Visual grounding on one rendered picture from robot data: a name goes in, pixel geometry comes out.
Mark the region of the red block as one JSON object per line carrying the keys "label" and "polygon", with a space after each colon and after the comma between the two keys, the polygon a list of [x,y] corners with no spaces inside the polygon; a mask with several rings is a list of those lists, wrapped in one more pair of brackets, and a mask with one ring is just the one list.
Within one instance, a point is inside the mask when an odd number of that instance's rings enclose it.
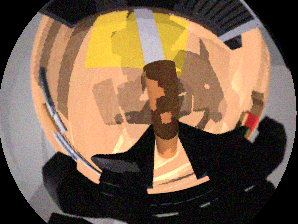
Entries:
{"label": "red block", "polygon": [[[249,113],[249,111],[246,111],[246,113]],[[243,127],[247,127],[247,129],[254,129],[255,124],[257,124],[257,115],[254,115],[254,113],[249,113],[249,116],[247,116],[246,123],[243,125]]]}

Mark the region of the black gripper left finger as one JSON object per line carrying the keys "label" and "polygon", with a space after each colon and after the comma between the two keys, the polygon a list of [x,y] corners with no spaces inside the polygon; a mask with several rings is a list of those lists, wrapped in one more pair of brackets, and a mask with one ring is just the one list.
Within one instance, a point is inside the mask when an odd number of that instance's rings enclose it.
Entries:
{"label": "black gripper left finger", "polygon": [[148,188],[153,188],[154,143],[156,143],[156,135],[154,135],[153,124],[150,124],[129,151],[109,153],[109,155],[97,153],[90,156],[90,161],[101,171],[136,175]]}

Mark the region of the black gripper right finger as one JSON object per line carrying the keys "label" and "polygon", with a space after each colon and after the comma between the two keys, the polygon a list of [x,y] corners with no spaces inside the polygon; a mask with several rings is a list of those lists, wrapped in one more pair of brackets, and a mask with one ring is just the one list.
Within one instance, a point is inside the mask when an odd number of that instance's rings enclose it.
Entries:
{"label": "black gripper right finger", "polygon": [[185,149],[186,157],[192,165],[193,172],[196,173],[197,180],[208,176],[208,171],[212,165],[222,156],[225,148],[231,143],[235,143],[242,136],[245,136],[247,127],[234,128],[225,133],[209,133],[196,127],[182,123],[178,120],[178,140],[181,141],[182,148]]}

